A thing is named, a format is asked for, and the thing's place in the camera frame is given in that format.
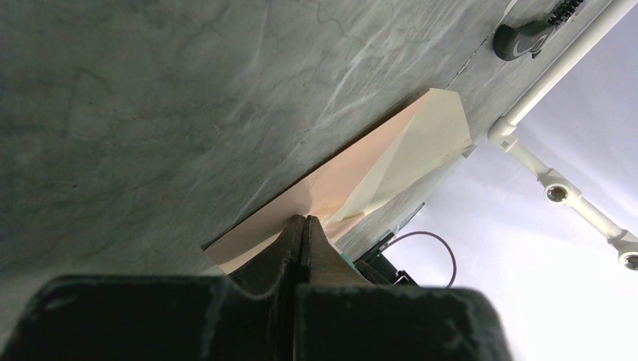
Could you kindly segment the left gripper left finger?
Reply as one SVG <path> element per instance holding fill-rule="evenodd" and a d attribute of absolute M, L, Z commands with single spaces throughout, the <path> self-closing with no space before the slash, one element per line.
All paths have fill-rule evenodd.
<path fill-rule="evenodd" d="M 233 275 L 65 275 L 28 302 L 3 360 L 292 360 L 305 218 Z"/>

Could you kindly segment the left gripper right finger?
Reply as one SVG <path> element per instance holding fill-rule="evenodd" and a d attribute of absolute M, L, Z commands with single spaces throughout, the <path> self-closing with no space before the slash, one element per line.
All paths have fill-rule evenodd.
<path fill-rule="evenodd" d="M 302 234 L 295 295 L 297 360 L 510 360 L 500 318 L 480 292 L 368 282 L 328 242 Z"/>

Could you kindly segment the brown paper envelope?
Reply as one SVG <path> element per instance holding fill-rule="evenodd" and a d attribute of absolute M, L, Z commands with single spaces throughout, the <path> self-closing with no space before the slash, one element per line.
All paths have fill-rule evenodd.
<path fill-rule="evenodd" d="M 230 273 L 265 250 L 296 216 L 315 216 L 335 244 L 472 139 L 460 95 L 429 89 L 405 109 L 220 236 L 204 254 Z"/>

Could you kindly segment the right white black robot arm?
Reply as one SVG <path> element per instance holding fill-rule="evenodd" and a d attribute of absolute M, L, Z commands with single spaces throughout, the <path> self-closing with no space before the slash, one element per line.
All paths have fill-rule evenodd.
<path fill-rule="evenodd" d="M 390 230 L 383 238 L 378 240 L 362 256 L 354 261 L 354 268 L 369 282 L 373 284 L 414 284 L 416 282 L 404 270 L 396 268 L 384 255 L 383 251 L 390 246 L 390 242 L 398 233 L 409 224 L 414 216 L 424 207 L 421 203 L 410 215 L 402 220 L 398 226 Z"/>

